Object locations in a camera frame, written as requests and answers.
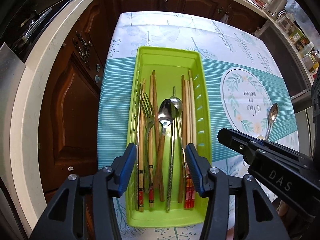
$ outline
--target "metal spoon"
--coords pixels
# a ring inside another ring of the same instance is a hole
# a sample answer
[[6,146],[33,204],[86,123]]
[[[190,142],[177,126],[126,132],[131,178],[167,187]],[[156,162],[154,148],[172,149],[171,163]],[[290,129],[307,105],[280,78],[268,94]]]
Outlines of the metal spoon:
[[277,115],[279,112],[279,106],[277,103],[274,103],[268,113],[268,128],[267,128],[267,133],[266,133],[266,141],[269,140],[270,132],[273,123],[276,121]]
[[186,154],[184,151],[184,148],[182,146],[182,133],[181,133],[181,119],[180,116],[182,114],[183,111],[183,103],[182,101],[177,98],[177,97],[170,97],[170,101],[171,103],[174,105],[174,107],[176,108],[176,119],[177,119],[177,127],[178,127],[178,137],[179,137],[179,141],[180,141],[180,146],[181,146],[181,152],[182,152],[182,174],[184,178],[188,177],[188,172],[187,172],[187,160],[186,160]]
[[170,124],[172,124],[173,119],[175,118],[175,108],[174,105],[171,103],[170,99],[165,99],[159,108],[158,119],[159,122],[162,124],[162,133],[159,140],[159,148],[158,148],[158,155],[157,155],[157,166],[156,166],[156,173],[154,175],[153,186],[154,188],[159,188],[160,181],[162,177],[162,161],[163,161],[163,150],[164,150],[164,139],[165,139],[165,132]]

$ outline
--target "white countertop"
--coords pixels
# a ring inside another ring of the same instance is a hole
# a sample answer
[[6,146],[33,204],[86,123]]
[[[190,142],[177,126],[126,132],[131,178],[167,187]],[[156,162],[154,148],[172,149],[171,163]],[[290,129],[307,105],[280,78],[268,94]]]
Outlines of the white countertop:
[[[26,69],[15,98],[10,130],[12,174],[21,207],[31,228],[34,228],[46,207],[40,180],[37,145],[44,89],[63,41],[92,1],[73,0],[49,24],[25,63]],[[234,1],[270,20],[279,29],[256,5],[247,0]]]

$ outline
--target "green plastic tray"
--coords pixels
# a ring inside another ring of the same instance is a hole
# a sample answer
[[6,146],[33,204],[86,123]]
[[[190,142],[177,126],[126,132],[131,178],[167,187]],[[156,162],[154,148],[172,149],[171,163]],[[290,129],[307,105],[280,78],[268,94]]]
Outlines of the green plastic tray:
[[[208,95],[205,85],[201,56],[195,51],[162,47],[138,48],[131,92],[127,143],[135,142],[136,138],[135,126],[137,115],[137,93],[140,82],[142,82],[143,78],[146,79],[145,92],[149,94],[150,75],[152,74],[153,70],[156,72],[158,106],[160,106],[164,99],[172,96],[173,86],[176,86],[176,96],[181,98],[181,75],[185,75],[185,79],[188,79],[188,71],[191,70],[192,77],[194,79],[193,87],[197,120],[197,150],[199,155],[206,157],[211,162],[211,129]],[[163,157],[165,201],[160,202],[159,191],[158,189],[155,189],[154,207],[149,207],[148,195],[144,194],[144,212],[135,210],[135,187],[133,173],[126,191],[127,223],[132,227],[182,227],[204,221],[208,204],[207,198],[200,198],[196,193],[195,206],[192,209],[184,209],[184,203],[178,203],[181,156],[177,138],[175,138],[176,143],[173,166],[171,207],[169,212],[166,211],[171,127],[167,129],[166,135],[167,138],[165,139]],[[154,167],[156,166],[155,148],[156,147],[154,146]]]

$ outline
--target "fork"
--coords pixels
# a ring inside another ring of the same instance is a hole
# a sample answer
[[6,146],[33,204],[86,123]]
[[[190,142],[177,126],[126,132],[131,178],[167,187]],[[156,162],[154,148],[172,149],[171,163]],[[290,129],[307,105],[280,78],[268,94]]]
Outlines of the fork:
[[150,99],[147,95],[147,93],[143,93],[142,97],[140,97],[140,103],[142,106],[143,114],[145,116],[145,127],[147,129],[145,137],[144,137],[144,153],[147,159],[147,163],[145,165],[145,170],[148,171],[144,173],[144,185],[146,185],[146,181],[149,177],[149,186],[146,189],[144,187],[144,192],[148,194],[150,192],[150,189],[152,187],[152,179],[151,179],[151,172],[150,169],[153,169],[153,165],[149,164],[149,154],[148,154],[148,137],[149,137],[149,132],[151,128],[155,125],[155,112],[153,111],[152,104],[150,102]]

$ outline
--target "table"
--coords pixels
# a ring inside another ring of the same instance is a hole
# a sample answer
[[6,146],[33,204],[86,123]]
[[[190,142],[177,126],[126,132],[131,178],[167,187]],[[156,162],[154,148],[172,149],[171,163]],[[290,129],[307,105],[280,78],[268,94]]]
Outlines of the table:
[[[258,38],[210,19],[169,12],[120,15],[108,52],[98,116],[98,166],[110,165],[126,148],[130,96],[137,49],[160,46],[198,51],[203,60],[212,130],[212,165],[242,177],[248,165],[242,155],[222,146],[217,133],[234,128],[257,136],[266,132],[272,103],[279,115],[270,140],[299,150],[297,125],[281,73]],[[275,195],[261,185],[271,201]],[[230,197],[229,225],[234,225]],[[183,228],[131,228],[126,223],[125,197],[114,200],[123,239],[199,239],[202,224]]]

